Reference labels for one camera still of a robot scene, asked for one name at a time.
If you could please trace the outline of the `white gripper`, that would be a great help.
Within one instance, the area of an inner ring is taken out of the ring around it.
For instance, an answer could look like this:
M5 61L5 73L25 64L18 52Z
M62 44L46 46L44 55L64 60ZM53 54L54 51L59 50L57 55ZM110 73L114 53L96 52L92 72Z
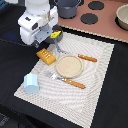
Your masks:
M58 23L57 7L35 9L27 8L18 19L20 36L26 45L40 44L52 34L52 28Z

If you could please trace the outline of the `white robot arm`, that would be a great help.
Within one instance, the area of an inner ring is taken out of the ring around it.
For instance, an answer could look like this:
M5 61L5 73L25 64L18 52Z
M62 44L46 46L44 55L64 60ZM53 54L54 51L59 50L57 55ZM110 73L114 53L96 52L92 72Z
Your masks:
M50 8L49 0L25 0L26 10L18 19L20 36L26 45L39 44L51 36L58 23L57 7Z

